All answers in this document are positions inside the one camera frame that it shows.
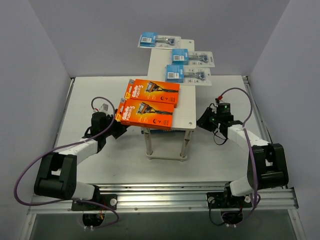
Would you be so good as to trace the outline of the orange Fusion5 razor box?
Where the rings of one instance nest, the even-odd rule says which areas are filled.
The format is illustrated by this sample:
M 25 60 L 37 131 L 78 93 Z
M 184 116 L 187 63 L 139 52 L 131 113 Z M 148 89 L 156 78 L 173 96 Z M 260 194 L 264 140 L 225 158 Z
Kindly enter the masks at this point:
M 176 108 L 179 92 L 178 83 L 136 78 L 129 80 L 124 98 L 172 104 Z
M 115 120 L 126 126 L 170 130 L 175 107 L 169 103 L 121 99 Z

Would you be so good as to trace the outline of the blue Harry's box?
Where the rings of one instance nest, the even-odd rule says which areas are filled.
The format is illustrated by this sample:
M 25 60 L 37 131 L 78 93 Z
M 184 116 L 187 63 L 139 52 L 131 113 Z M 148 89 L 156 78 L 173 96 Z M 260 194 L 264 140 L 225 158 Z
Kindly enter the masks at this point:
M 177 129 L 171 129 L 171 130 L 163 130 L 163 129 L 155 129 L 151 128 L 150 134 L 163 134 L 163 133 L 184 133 L 184 130 L 177 130 Z

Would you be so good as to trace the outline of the clear blue-card razor blister pack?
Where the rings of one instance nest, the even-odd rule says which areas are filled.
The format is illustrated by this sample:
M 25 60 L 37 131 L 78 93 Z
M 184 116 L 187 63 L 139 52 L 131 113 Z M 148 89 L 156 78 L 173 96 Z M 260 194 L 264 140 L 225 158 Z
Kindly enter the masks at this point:
M 206 67 L 167 65 L 164 79 L 169 83 L 188 86 L 211 86 L 211 71 Z

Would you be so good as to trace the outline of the Gillette SkinGuard blister pack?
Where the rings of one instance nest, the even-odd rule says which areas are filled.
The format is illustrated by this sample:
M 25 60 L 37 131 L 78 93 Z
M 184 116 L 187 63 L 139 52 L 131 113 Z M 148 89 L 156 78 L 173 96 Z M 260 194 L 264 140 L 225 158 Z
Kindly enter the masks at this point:
M 186 48 L 176 48 L 171 51 L 173 65 L 199 66 L 214 68 L 214 56 L 211 51 L 189 51 Z

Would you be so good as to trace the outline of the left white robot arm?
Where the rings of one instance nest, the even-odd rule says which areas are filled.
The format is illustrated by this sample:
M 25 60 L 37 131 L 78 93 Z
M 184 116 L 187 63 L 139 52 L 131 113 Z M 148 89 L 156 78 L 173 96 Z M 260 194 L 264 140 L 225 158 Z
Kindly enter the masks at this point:
M 87 128 L 79 144 L 51 152 L 41 159 L 34 193 L 61 200 L 83 200 L 88 209 L 97 209 L 101 203 L 99 188 L 77 181 L 77 166 L 99 153 L 108 137 L 117 139 L 127 131 L 128 127 L 121 124 L 120 119 L 120 114 L 93 113 L 91 126 Z

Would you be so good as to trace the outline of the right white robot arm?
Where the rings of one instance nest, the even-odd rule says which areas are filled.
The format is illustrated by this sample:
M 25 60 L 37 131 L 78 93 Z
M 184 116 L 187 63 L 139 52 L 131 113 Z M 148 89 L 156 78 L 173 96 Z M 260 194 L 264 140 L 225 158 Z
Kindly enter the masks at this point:
M 224 141 L 231 141 L 248 151 L 246 175 L 229 183 L 229 189 L 222 193 L 225 205 L 232 207 L 240 197 L 289 183 L 284 147 L 247 130 L 242 121 L 234 119 L 230 103 L 210 104 L 196 124 L 214 135 L 220 133 Z

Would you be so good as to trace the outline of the white two-tier shelf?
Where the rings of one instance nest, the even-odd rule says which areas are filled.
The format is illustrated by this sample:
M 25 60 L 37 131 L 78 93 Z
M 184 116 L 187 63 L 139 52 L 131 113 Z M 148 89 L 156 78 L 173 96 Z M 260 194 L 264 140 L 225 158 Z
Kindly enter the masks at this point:
M 152 49 L 147 72 L 148 80 L 164 81 L 165 67 L 171 63 L 170 50 Z M 196 87 L 181 85 L 177 107 L 173 113 L 172 130 L 178 132 L 151 133 L 144 128 L 146 156 L 149 160 L 187 159 L 192 133 L 196 129 Z

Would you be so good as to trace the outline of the aluminium mounting rail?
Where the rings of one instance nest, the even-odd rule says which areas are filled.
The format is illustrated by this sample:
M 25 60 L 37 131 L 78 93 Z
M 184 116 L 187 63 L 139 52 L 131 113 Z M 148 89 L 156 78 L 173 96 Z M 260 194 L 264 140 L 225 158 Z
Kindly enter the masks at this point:
M 99 184 L 102 195 L 116 194 L 118 213 L 201 212 L 207 210 L 207 193 L 222 192 L 222 182 Z M 258 192 L 258 210 L 299 207 L 294 189 L 271 188 Z

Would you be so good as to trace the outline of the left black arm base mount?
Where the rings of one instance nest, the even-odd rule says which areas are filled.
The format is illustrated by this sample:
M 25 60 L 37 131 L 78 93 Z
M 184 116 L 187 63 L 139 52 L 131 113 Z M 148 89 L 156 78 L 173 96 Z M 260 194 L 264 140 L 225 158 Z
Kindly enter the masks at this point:
M 103 194 L 99 197 L 98 200 L 90 200 L 91 202 L 98 203 L 100 205 L 107 206 L 108 208 L 112 210 L 117 209 L 117 204 L 118 204 L 118 195 L 117 194 Z M 73 201 L 71 205 L 71 210 L 72 211 L 78 211 L 78 212 L 85 212 L 85 211 L 100 211 L 100 210 L 105 210 L 104 207 L 101 207 L 96 204 L 91 204 L 91 203 L 83 203 L 80 201 Z

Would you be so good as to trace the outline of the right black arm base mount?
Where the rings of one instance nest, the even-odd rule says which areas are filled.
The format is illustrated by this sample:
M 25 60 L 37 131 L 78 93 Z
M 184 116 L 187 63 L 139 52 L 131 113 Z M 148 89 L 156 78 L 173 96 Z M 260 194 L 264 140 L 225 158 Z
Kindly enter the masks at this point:
M 233 196 L 227 193 L 219 192 L 207 192 L 206 200 L 207 205 L 211 209 L 249 209 L 252 207 L 251 199 L 248 202 L 245 201 L 244 196 Z

